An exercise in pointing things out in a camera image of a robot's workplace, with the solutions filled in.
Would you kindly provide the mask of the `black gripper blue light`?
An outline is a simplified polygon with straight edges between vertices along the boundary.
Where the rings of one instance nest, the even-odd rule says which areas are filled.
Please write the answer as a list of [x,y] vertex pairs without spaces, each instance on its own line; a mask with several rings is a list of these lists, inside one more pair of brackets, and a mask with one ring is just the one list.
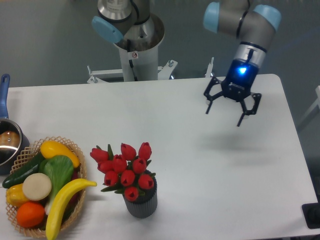
[[[203,93],[203,95],[206,97],[208,105],[205,114],[207,115],[210,112],[213,101],[223,95],[225,98],[240,102],[242,114],[237,123],[238,127],[241,125],[245,116],[255,115],[258,111],[258,107],[262,98],[261,93],[251,94],[251,87],[257,74],[258,67],[256,67],[255,65],[236,59],[233,60],[223,81],[213,76],[208,83]],[[211,93],[214,86],[217,85],[221,86],[222,90],[218,91],[215,94]],[[251,109],[247,108],[244,100],[249,95],[254,101],[253,107]]]

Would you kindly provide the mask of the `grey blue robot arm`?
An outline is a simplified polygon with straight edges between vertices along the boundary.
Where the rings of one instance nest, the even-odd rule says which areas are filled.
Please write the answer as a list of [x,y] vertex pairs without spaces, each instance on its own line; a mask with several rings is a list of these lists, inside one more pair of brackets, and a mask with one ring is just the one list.
[[[148,0],[100,0],[92,27],[119,51],[126,82],[167,80],[176,63],[158,65],[158,48],[165,36],[162,20],[150,10]],[[281,13],[269,5],[251,8],[249,0],[211,2],[203,26],[213,33],[235,36],[240,44],[225,79],[219,80],[208,67],[210,82],[204,91],[212,104],[219,97],[240,103],[242,116],[257,113],[262,95],[251,91],[271,42],[280,25]]]

